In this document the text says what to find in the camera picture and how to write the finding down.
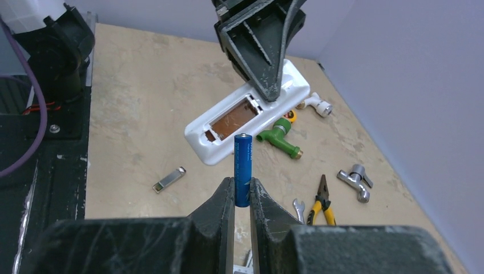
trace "wrench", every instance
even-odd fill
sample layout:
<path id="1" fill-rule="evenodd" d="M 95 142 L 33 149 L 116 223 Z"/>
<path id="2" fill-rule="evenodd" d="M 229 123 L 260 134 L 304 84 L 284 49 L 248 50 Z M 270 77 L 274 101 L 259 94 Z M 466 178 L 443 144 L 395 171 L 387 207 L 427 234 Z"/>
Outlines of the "wrench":
<path id="1" fill-rule="evenodd" d="M 300 223 L 305 223 L 304 222 L 304 209 L 306 206 L 304 205 L 304 201 L 301 203 L 297 202 L 297 198 L 292 201 L 292 205 L 294 206 L 294 209 L 296 210 L 297 213 L 297 219 L 299 220 Z"/>

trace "aa battery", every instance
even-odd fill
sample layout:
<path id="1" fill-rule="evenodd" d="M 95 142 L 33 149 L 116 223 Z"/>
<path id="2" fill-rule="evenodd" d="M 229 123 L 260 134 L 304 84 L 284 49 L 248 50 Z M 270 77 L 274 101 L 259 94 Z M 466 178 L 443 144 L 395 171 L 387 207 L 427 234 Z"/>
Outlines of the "aa battery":
<path id="1" fill-rule="evenodd" d="M 252 136 L 245 133 L 236 135 L 233 152 L 235 206 L 248 207 L 252 177 Z"/>

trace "beige table surface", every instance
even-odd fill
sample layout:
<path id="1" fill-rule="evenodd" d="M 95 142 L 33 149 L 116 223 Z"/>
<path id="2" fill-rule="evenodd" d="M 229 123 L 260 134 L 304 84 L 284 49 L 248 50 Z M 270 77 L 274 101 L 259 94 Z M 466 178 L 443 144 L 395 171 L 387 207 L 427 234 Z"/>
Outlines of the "beige table surface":
<path id="1" fill-rule="evenodd" d="M 298 112 L 286 140 L 304 151 L 300 160 L 254 142 L 253 176 L 290 213 L 295 214 L 293 199 L 303 200 L 307 216 L 325 173 L 339 225 L 423 227 L 442 244 L 456 273 L 464 272 L 316 62 L 289 59 L 334 111 L 328 119 L 312 108 Z M 184 129 L 243 83 L 217 43 L 98 24 L 86 218 L 186 216 L 207 200 L 224 177 L 233 176 L 233 155 L 216 166 L 204 165 Z M 359 203 L 356 192 L 336 178 L 355 163 L 374 181 L 368 204 Z M 153 184 L 178 166 L 187 169 L 186 176 L 154 193 Z M 248 210 L 236 209 L 236 264 L 251 248 Z M 317 222 L 323 224 L 322 215 Z"/>

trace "metal faucet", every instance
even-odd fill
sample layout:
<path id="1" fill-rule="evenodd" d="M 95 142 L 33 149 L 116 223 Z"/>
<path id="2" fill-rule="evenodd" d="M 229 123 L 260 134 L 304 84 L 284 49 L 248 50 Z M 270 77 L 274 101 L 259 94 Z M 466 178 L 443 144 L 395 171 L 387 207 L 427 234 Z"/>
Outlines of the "metal faucet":
<path id="1" fill-rule="evenodd" d="M 336 177 L 349 184 L 358 192 L 358 201 L 360 203 L 367 203 L 370 200 L 370 192 L 363 185 L 362 181 L 365 182 L 370 188 L 373 187 L 373 182 L 366 175 L 364 166 L 354 164 L 349 174 L 343 170 L 340 170 Z"/>

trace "green water tap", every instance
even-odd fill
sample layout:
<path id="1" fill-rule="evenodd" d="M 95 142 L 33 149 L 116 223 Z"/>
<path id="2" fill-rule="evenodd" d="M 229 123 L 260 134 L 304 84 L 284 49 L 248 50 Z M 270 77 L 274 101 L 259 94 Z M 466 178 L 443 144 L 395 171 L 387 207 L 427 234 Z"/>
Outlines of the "green water tap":
<path id="1" fill-rule="evenodd" d="M 273 146 L 289 154 L 292 159 L 299 159 L 303 155 L 301 149 L 284 140 L 284 136 L 289 130 L 291 130 L 291 123 L 285 118 L 281 118 L 274 123 L 271 130 L 264 130 L 256 136 L 256 139 L 260 142 L 267 140 Z"/>

